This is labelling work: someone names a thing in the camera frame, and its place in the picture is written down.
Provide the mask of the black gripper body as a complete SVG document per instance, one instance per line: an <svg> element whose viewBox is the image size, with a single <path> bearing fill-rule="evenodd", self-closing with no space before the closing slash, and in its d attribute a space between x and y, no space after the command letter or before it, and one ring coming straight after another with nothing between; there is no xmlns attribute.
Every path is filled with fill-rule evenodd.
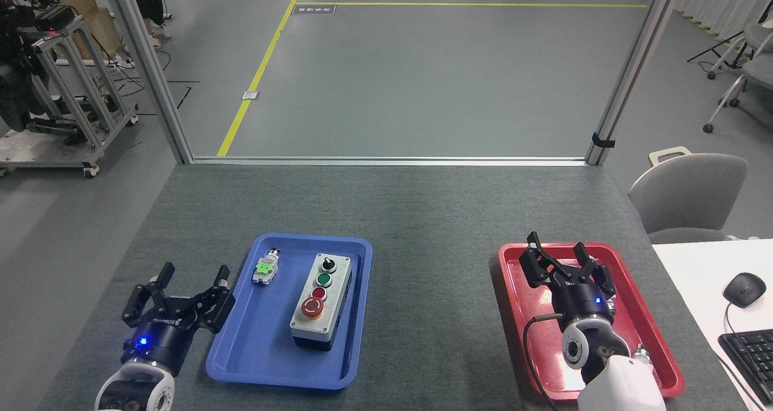
<svg viewBox="0 0 773 411"><path fill-rule="evenodd" d="M150 321L132 319L124 314L121 319L136 329L124 343L121 363L138 358L155 362L171 375L179 375L196 332L196 314L176 319L154 317Z"/></svg>
<svg viewBox="0 0 773 411"><path fill-rule="evenodd" d="M553 284L553 312L562 314L561 320L558 320L561 332L582 319L598 317L611 325L615 322L604 295L593 282Z"/></svg>

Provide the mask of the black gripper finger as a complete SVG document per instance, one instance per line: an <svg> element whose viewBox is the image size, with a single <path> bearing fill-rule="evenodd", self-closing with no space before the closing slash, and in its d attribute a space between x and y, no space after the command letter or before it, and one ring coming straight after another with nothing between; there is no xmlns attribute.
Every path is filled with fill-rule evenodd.
<svg viewBox="0 0 773 411"><path fill-rule="evenodd" d="M561 264L544 251L536 231L532 231L527 236L527 247L520 254L519 263L527 284L533 289L538 288L539 285L547 284L556 276L558 276L559 282L572 278L569 266Z"/></svg>
<svg viewBox="0 0 773 411"><path fill-rule="evenodd" d="M593 282L605 298L613 298L617 290L612 280L607 265L598 263L587 251L582 241L574 246L574 255L580 266L580 275L578 282L581 284L590 284Z"/></svg>
<svg viewBox="0 0 773 411"><path fill-rule="evenodd" d="M137 284L133 288L121 314L121 320L127 326L137 328L143 323L147 301L152 300L153 302L152 309L147 310L151 317L157 314L161 316L168 314L169 308L165 301L165 288L168 287L175 271L176 268L173 263L166 262L155 278L150 279L146 284Z"/></svg>
<svg viewBox="0 0 773 411"><path fill-rule="evenodd" d="M196 331L206 329L218 334L224 326L236 298L228 285L230 270L221 265L211 287L188 298L181 307L181 329Z"/></svg>

